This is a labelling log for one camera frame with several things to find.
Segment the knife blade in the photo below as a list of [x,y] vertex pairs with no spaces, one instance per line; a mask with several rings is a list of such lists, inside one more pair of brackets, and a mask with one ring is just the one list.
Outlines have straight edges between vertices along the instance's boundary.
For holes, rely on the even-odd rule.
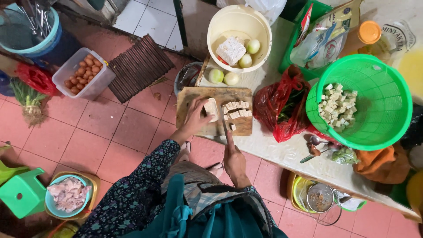
[[225,117],[223,116],[223,109],[219,106],[219,119],[222,120],[223,130],[225,132],[226,143],[228,143],[228,128],[226,127]]

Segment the onion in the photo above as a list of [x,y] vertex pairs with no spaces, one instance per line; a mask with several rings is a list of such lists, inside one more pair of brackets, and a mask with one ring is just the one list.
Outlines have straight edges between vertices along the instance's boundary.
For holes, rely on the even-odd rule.
[[218,69],[210,70],[209,81],[214,84],[221,83],[223,81],[223,72]]
[[258,40],[250,40],[247,44],[247,52],[249,54],[255,54],[260,49],[260,42]]
[[238,61],[238,64],[239,66],[241,66],[241,68],[245,69],[253,64],[253,60],[251,59],[251,56],[249,54],[245,54]]
[[225,83],[229,86],[235,85],[239,81],[239,76],[234,72],[229,72],[225,75]]

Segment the green plastic stool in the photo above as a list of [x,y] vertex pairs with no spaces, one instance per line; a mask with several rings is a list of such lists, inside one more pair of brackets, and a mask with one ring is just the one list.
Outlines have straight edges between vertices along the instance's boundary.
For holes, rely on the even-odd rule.
[[0,161],[0,185],[2,185],[7,180],[11,179],[13,176],[28,172],[29,168],[19,167],[19,168],[9,168]]
[[17,218],[24,218],[45,210],[44,200],[47,189],[37,179],[37,176],[43,173],[43,169],[36,168],[15,175],[0,187],[0,199]]

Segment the green plastic colander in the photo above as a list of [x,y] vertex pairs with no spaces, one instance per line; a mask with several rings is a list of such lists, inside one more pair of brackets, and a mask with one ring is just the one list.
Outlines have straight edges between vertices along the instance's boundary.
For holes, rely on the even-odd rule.
[[[343,90],[357,90],[355,124],[335,132],[319,115],[323,88],[341,83]],[[342,57],[323,73],[305,104],[313,126],[340,143],[359,150],[386,148],[404,135],[412,115],[412,99],[401,74],[371,55]]]

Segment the raw chicken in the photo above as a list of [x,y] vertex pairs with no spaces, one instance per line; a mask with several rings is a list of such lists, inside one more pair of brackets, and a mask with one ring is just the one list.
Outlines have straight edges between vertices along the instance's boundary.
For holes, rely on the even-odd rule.
[[60,183],[47,187],[47,190],[54,197],[53,200],[56,202],[56,208],[67,213],[84,205],[90,189],[91,186],[84,186],[75,177],[66,178]]

